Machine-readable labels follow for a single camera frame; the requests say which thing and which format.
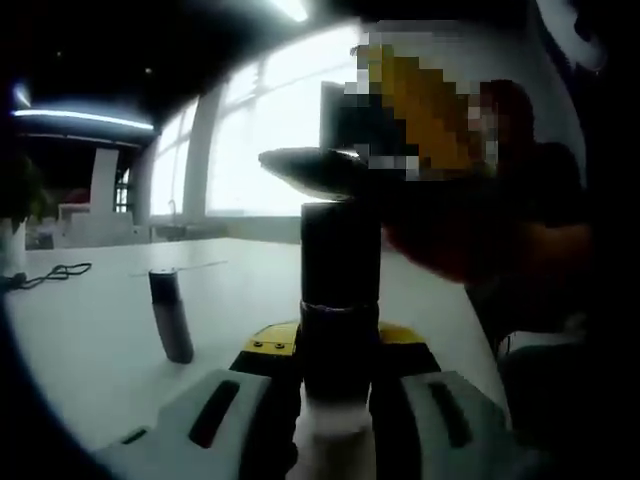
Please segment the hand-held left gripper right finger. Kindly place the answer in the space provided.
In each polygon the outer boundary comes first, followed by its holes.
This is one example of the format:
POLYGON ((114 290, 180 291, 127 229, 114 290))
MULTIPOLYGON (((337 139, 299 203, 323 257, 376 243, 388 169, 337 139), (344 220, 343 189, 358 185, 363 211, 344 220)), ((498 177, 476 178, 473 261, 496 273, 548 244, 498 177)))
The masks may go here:
POLYGON ((454 371, 443 372, 413 330, 382 322, 372 383, 379 479, 504 479, 502 409, 454 371))

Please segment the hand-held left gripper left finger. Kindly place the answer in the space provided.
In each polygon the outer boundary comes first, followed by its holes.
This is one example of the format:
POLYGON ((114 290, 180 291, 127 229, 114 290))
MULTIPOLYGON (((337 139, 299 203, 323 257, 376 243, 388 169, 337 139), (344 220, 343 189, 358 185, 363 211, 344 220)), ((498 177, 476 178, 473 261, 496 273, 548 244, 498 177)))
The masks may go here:
POLYGON ((239 448, 222 456, 237 479, 284 479, 298 460, 298 331, 297 322, 284 322, 254 333, 205 397, 188 430, 190 443, 203 451, 229 446, 229 435, 238 433, 239 448))

